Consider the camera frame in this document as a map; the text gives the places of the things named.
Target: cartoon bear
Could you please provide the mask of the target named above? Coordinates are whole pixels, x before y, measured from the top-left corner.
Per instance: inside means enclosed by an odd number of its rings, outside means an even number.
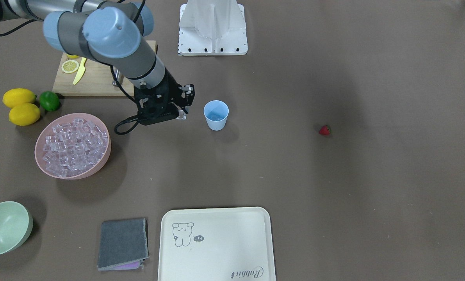
[[[194,224],[192,222],[172,224],[173,226],[173,239],[175,239],[175,246],[187,247],[191,244],[191,233]]]

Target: black cable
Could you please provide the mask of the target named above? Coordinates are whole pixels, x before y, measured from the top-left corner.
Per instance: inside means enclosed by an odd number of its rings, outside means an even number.
[[[17,30],[21,29],[22,27],[24,27],[25,25],[29,25],[30,23],[34,22],[36,20],[29,20],[29,21],[26,21],[25,23],[23,23],[22,25],[19,25],[18,27],[15,27],[13,30],[9,30],[5,33],[2,33],[0,34],[0,37],[3,37],[3,36],[7,36],[13,32],[16,32]]]
[[[142,12],[142,9],[144,8],[144,5],[145,5],[145,0],[142,0],[142,3],[140,4],[140,7],[139,7],[139,9],[137,11],[137,15],[134,18],[134,23],[137,22],[138,17],[140,16],[140,13]]]
[[[116,74],[114,74],[114,67],[113,66],[110,66],[111,68],[111,75],[112,75],[112,78],[114,79],[114,82],[116,83],[116,85],[118,86],[118,88],[123,92],[123,94],[125,94],[125,96],[127,98],[129,98],[131,101],[133,101],[134,103],[137,103],[137,101],[135,101],[134,98],[132,98],[126,91],[125,89],[123,89],[122,85],[120,84],[120,82],[118,81],[118,79],[116,78]]]
[[[130,127],[130,129],[124,131],[124,132],[120,132],[118,131],[118,128],[124,124],[127,124],[127,123],[131,123],[131,122],[135,122],[135,124]],[[135,129],[135,127],[137,127],[137,125],[139,125],[139,120],[137,119],[137,116],[133,116],[133,117],[130,117],[130,118],[127,118],[123,121],[121,121],[120,123],[116,124],[116,126],[114,126],[114,132],[117,134],[117,135],[126,135],[127,133],[130,133],[132,132],[133,129]]]

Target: blue paper cup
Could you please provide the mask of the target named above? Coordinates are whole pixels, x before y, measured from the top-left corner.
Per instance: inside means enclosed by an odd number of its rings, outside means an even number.
[[[229,107],[223,101],[210,101],[204,106],[204,117],[212,130],[222,130],[229,116]]]

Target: lemon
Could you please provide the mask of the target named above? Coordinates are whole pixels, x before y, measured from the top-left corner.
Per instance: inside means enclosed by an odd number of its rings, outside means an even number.
[[[79,62],[74,59],[68,59],[62,64],[62,71],[64,73],[73,73],[79,68]]]
[[[40,119],[40,109],[32,103],[21,103],[9,112],[9,121],[19,125],[27,126]]]
[[[16,88],[6,91],[2,100],[7,107],[13,108],[21,103],[34,103],[36,95],[24,88]]]

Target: pink bowl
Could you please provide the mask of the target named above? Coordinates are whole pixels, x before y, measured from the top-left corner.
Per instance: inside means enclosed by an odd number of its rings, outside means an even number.
[[[57,124],[63,124],[63,123],[72,123],[75,118],[83,118],[87,121],[92,121],[95,123],[100,130],[104,130],[107,132],[107,149],[104,155],[102,155],[102,158],[93,166],[91,169],[83,172],[82,174],[78,174],[76,176],[66,176],[66,177],[61,177],[61,176],[54,176],[50,174],[45,168],[47,162],[42,159],[43,155],[45,155],[45,151],[43,151],[43,145],[45,144],[45,137],[47,135],[54,135],[52,128],[57,125]],[[80,178],[86,178],[87,176],[91,176],[95,174],[97,171],[106,164],[107,159],[109,158],[109,155],[111,154],[111,137],[109,135],[109,131],[107,130],[106,125],[102,120],[99,118],[87,114],[87,113],[72,113],[68,115],[64,115],[62,117],[59,117],[52,121],[40,134],[38,137],[38,140],[36,141],[36,145],[34,146],[34,159],[36,160],[36,164],[38,164],[38,167],[47,175],[53,177],[53,178],[61,178],[63,180],[78,180]]]

